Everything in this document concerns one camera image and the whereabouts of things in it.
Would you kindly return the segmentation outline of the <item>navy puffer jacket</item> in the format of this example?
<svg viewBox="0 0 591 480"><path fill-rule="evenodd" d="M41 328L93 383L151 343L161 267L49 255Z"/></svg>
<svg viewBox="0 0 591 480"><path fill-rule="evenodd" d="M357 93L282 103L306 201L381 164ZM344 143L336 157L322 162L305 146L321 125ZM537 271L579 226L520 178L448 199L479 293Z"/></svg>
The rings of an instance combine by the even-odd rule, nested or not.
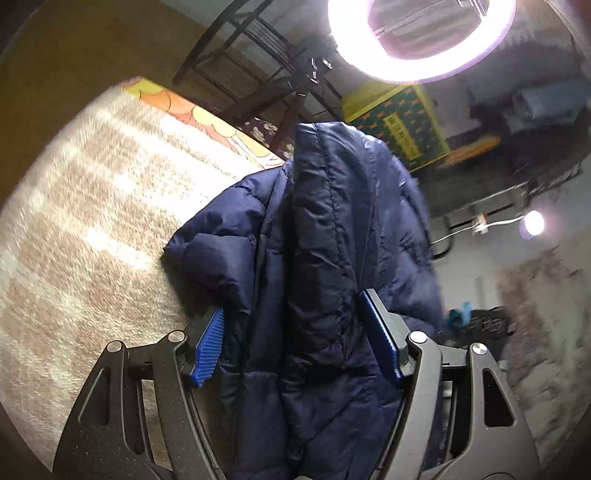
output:
<svg viewBox="0 0 591 480"><path fill-rule="evenodd" d="M356 301L373 289L413 330L443 321L413 177L381 140L301 124L294 156L224 190L164 257L225 314L219 358L233 479L366 479L398 416Z"/></svg>

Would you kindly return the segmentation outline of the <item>black metal clothes rack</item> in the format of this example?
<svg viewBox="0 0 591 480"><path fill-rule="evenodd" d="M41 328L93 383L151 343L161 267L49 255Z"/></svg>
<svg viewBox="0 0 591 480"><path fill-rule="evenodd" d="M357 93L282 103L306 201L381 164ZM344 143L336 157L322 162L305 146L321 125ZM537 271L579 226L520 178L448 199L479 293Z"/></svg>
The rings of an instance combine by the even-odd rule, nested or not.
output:
<svg viewBox="0 0 591 480"><path fill-rule="evenodd" d="M419 85L451 152L411 172L433 217L524 188L537 196L590 152L590 27L571 1L515 1L514 22L492 53L453 76ZM324 1L181 1L208 27L174 76L204 78L242 124L271 105L280 132L313 98L322 118L346 122L342 98L376 80L339 55Z"/></svg>

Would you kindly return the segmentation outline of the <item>light blue folded garment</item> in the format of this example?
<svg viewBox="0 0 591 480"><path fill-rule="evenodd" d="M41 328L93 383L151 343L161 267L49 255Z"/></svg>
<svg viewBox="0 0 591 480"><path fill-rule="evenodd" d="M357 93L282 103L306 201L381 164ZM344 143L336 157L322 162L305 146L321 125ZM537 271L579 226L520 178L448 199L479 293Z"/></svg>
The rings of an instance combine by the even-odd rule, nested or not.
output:
<svg viewBox="0 0 591 480"><path fill-rule="evenodd" d="M463 302L459 309L451 309L448 312L446 325L453 334L464 331L471 323L473 306L467 301Z"/></svg>

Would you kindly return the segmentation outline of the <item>beige plaid bed cover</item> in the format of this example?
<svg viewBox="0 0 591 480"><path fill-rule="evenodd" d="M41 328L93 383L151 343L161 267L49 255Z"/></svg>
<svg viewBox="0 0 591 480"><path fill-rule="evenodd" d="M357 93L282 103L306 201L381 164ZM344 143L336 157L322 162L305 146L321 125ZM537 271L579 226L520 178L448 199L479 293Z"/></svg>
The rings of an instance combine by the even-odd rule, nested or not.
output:
<svg viewBox="0 0 591 480"><path fill-rule="evenodd" d="M44 466L103 347L187 321L169 238L261 169L120 86L37 157L1 212L1 402Z"/></svg>

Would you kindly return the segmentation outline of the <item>white clip-on desk lamp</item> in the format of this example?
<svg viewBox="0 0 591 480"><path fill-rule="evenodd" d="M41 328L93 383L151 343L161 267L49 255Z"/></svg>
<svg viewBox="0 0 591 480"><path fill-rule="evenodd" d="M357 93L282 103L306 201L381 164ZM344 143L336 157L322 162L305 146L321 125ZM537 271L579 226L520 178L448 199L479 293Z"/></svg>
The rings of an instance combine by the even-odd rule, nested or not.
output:
<svg viewBox="0 0 591 480"><path fill-rule="evenodd" d="M509 227L517 225L523 238L531 239L540 236L546 229L544 216L538 210L529 210L523 215L510 219L489 222L484 214L478 214L477 217L465 227L459 229L449 228L449 233L433 240L433 244L439 244L451 240L457 235L470 232L473 236L486 235L492 228Z"/></svg>

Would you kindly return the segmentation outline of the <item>orange floral bed sheet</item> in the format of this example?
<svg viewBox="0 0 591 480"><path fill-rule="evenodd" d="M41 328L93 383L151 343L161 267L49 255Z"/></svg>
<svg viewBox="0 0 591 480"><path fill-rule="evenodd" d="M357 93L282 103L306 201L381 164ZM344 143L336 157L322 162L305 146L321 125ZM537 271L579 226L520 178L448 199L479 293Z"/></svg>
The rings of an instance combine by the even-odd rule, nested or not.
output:
<svg viewBox="0 0 591 480"><path fill-rule="evenodd" d="M246 122L245 130L235 128L197 104L144 77L126 80L119 86L263 169L280 166L294 154L293 140L281 142L276 153L269 149L270 134L276 131L270 122L256 118Z"/></svg>

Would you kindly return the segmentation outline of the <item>green yellow patterned storage bag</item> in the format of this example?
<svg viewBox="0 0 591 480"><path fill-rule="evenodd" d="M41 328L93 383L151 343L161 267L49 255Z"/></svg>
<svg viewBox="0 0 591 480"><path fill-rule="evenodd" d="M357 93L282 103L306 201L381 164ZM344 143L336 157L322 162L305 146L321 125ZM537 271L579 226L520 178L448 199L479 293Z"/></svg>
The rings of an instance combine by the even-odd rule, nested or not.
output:
<svg viewBox="0 0 591 480"><path fill-rule="evenodd" d="M419 85L370 80L343 97L341 108L346 123L386 143L411 172L451 152L433 102Z"/></svg>

